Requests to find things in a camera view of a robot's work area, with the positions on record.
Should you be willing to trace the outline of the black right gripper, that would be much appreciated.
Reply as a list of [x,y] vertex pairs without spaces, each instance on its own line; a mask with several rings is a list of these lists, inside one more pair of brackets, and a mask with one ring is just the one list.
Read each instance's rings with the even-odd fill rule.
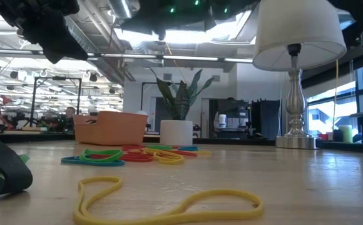
[[124,31],[156,34],[164,40],[168,29],[198,23],[207,15],[207,0],[138,0],[140,9],[121,25]]

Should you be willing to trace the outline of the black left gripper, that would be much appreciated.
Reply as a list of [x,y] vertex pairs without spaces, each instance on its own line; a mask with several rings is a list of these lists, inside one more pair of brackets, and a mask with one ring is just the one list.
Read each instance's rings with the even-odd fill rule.
[[12,0],[12,26],[39,44],[46,58],[56,64],[62,58],[85,61],[87,52],[70,34],[65,17],[78,12],[77,0]]

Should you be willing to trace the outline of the black wide rubber band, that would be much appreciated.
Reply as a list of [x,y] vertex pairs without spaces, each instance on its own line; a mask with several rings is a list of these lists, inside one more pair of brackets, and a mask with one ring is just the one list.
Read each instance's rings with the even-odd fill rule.
[[33,183],[33,175],[18,154],[0,142],[0,195],[19,193]]

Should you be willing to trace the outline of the orange plastic bin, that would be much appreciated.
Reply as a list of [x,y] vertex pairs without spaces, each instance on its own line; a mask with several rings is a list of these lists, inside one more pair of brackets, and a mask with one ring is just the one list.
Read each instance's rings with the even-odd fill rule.
[[148,116],[100,111],[97,116],[74,115],[75,140],[101,146],[140,145]]

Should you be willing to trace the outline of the person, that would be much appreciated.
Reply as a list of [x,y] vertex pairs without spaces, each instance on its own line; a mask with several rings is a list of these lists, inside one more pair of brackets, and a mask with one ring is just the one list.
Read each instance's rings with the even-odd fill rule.
[[64,117],[64,130],[65,131],[73,131],[74,130],[74,121],[73,116],[75,115],[76,110],[73,107],[67,107],[65,110]]

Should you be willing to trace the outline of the snake plant in white pot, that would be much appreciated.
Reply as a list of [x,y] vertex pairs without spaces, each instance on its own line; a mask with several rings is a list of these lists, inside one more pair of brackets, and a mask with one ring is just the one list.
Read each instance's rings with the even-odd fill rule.
[[171,120],[162,120],[160,124],[160,144],[169,146],[189,146],[193,144],[193,123],[187,120],[190,107],[196,101],[198,95],[210,87],[214,78],[208,79],[201,89],[198,82],[203,69],[195,73],[192,82],[188,85],[180,81],[179,85],[161,80],[154,70],[156,84],[163,96],[166,111]]

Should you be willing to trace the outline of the black cabinet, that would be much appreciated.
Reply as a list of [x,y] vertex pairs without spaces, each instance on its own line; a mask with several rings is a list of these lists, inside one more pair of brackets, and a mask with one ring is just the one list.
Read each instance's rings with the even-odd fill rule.
[[252,128],[254,134],[275,140],[279,133],[280,101],[259,99],[251,103]]
[[[209,100],[210,127],[209,137],[214,139],[247,139],[250,123],[250,105],[233,97]],[[227,127],[218,127],[220,114],[227,115]]]

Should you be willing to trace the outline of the table lamp with white shade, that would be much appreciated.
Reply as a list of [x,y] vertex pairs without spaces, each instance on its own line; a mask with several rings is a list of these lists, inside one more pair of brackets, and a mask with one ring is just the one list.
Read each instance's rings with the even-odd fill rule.
[[278,148],[315,149],[315,138],[304,130],[302,71],[332,63],[346,50],[337,9],[328,0],[260,1],[252,64],[287,72],[290,79],[285,107],[290,130],[276,138]]

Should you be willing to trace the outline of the yellow-green cup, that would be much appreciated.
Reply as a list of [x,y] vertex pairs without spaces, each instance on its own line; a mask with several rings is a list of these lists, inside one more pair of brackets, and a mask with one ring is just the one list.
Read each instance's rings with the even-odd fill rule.
[[353,143],[352,140],[352,126],[351,125],[341,125],[339,130],[342,132],[342,139],[345,143]]

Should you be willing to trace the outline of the black rack frame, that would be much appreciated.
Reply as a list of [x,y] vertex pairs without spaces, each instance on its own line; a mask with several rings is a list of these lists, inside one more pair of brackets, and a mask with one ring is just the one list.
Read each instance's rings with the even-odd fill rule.
[[46,80],[52,79],[53,81],[66,81],[66,80],[76,80],[79,84],[76,86],[78,89],[78,98],[77,98],[77,108],[76,108],[76,115],[80,113],[80,100],[81,100],[81,87],[82,87],[82,79],[76,77],[66,77],[66,76],[53,76],[53,77],[42,77],[36,76],[34,78],[33,84],[33,93],[32,93],[32,103],[31,103],[31,115],[28,121],[29,127],[32,127],[34,122],[34,107],[35,107],[35,99],[36,99],[36,91],[37,88],[40,87]]

